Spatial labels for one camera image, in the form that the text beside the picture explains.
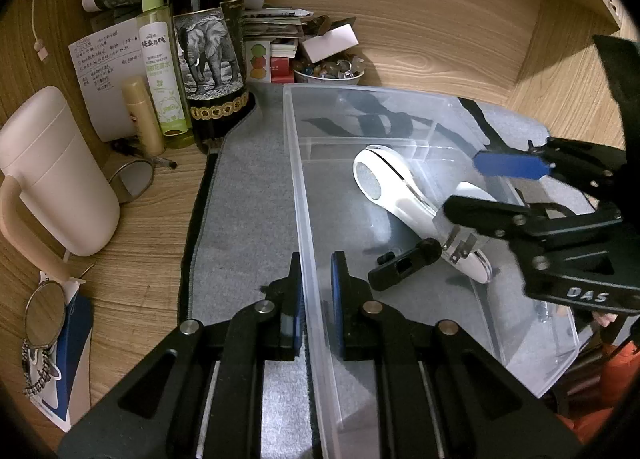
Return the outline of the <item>clear plastic storage bin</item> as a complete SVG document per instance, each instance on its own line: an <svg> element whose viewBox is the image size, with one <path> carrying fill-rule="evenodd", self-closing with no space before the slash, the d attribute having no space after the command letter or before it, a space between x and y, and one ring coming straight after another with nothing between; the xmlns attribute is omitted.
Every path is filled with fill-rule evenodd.
<svg viewBox="0 0 640 459"><path fill-rule="evenodd" d="M364 278L384 253L413 247L416 234L360 192L352 174L356 156L371 144L393 148L434 206L462 182L513 205L547 201L551 190L543 182L515 184L478 173L472 159L488 138L454 96L292 84L284 89L283 110L322 450L329 458L374 458L374 370L368 361L347 363L338 355L330 260L343 252L350 274ZM529 391L542 395L578 355L573 314L526 297L504 242L488 241L484 253L494 271L488 285L438 262L382 292L380 300L421 323L460 323Z"/></svg>

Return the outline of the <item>white handheld massager device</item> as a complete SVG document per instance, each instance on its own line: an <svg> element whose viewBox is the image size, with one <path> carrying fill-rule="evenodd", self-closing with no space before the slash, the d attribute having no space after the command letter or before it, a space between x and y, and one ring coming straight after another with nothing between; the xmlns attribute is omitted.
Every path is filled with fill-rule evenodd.
<svg viewBox="0 0 640 459"><path fill-rule="evenodd" d="M368 145L352 163L352 174L360 192L411 228L422 239L433 238L442 245L442 258L457 271L489 283L494 271L482 251L487 238L473 228L450 222L422 192L408 161L393 148Z"/></svg>

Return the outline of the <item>grey lettered desk mat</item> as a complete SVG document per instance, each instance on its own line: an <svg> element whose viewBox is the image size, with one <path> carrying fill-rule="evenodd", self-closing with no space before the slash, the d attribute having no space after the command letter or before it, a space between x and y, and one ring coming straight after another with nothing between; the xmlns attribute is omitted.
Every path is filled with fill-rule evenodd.
<svg viewBox="0 0 640 459"><path fill-rule="evenodd" d="M183 315L206 325L227 320L258 301L263 286L288 272L291 255L297 252L300 257L283 110L286 87L256 86L254 110L208 161L189 231L189 279L180 306ZM480 112L475 119L487 138L496 131L506 144L524 148L547 137L542 124L515 112L491 104L481 104ZM299 357L266 367L266 458L329 458L319 432L308 309L302 318L309 333Z"/></svg>

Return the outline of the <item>blue white booklet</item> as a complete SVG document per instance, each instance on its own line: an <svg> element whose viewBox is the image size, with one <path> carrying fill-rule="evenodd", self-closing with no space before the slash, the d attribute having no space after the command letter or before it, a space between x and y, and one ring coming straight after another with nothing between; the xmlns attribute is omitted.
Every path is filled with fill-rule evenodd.
<svg viewBox="0 0 640 459"><path fill-rule="evenodd" d="M63 432L70 431L91 408L90 347L93 307L76 291L68 299L65 323L49 349L23 344L25 395Z"/></svg>

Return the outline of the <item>white bowl of trinkets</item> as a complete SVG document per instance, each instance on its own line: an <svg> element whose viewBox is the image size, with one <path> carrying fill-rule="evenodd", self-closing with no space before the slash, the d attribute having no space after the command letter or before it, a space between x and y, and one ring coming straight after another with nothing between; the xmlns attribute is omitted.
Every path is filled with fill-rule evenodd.
<svg viewBox="0 0 640 459"><path fill-rule="evenodd" d="M309 60L293 60L296 83L356 86L366 72L366 62L360 56L328 58L312 64Z"/></svg>

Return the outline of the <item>white folded card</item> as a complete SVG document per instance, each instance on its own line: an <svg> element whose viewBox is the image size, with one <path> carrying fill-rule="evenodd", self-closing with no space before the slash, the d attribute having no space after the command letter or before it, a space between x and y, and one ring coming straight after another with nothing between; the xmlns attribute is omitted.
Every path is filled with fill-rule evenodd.
<svg viewBox="0 0 640 459"><path fill-rule="evenodd" d="M359 44L355 31L349 24L326 32L323 36L311 37L302 43L302 48L311 63L320 62L339 52Z"/></svg>

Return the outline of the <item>small yellow tube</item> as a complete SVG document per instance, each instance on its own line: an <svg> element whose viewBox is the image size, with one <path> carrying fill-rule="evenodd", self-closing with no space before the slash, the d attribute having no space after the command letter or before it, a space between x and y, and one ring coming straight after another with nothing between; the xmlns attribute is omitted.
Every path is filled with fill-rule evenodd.
<svg viewBox="0 0 640 459"><path fill-rule="evenodd" d="M164 135L144 79L132 76L122 81L122 97L143 151L150 157L160 156L165 150Z"/></svg>

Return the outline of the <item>stack of books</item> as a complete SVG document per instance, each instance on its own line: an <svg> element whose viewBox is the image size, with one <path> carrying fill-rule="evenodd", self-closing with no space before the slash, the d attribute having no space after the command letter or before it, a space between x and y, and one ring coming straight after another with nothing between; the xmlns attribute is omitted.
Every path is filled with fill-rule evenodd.
<svg viewBox="0 0 640 459"><path fill-rule="evenodd" d="M242 15L246 80L293 83L292 60L304 40L304 25L314 18L303 8L262 8Z"/></svg>

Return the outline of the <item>green spray bottle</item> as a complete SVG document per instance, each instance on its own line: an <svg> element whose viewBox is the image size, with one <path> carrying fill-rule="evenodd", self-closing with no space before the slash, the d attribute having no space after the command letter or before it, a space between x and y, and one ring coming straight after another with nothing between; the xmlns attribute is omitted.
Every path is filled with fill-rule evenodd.
<svg viewBox="0 0 640 459"><path fill-rule="evenodd" d="M137 17L142 60L160 132L169 148L194 142L186 116L186 97L181 83L174 26L165 0L141 0Z"/></svg>

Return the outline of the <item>white handwritten paper note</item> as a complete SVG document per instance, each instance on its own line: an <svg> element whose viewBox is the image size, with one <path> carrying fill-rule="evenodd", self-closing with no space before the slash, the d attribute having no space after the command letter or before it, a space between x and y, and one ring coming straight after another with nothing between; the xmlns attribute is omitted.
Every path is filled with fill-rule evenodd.
<svg viewBox="0 0 640 459"><path fill-rule="evenodd" d="M144 75L138 32L137 19L132 18L68 46L90 122L102 142L136 134L122 97L122 81Z"/></svg>

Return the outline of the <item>dark elephant-label wine bottle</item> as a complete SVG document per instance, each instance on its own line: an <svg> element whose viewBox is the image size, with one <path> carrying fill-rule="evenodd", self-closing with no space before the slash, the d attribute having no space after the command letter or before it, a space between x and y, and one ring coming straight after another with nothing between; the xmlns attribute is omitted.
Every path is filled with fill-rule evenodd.
<svg viewBox="0 0 640 459"><path fill-rule="evenodd" d="M246 86L244 0L168 0L196 146L213 153L255 106Z"/></svg>

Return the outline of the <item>round metal-frame glasses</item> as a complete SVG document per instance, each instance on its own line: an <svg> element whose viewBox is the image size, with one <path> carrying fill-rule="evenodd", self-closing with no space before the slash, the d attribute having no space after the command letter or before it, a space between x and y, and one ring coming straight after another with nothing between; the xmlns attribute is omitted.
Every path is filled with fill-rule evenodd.
<svg viewBox="0 0 640 459"><path fill-rule="evenodd" d="M120 206L140 197L154 180L155 168L175 170L163 157L134 159L106 178L89 157L63 160L21 190L18 198L67 251L88 257L113 237ZM25 313L25 337L32 349L49 349L62 331L66 300L63 286L72 279L68 265L32 231L23 236L24 257L48 277Z"/></svg>

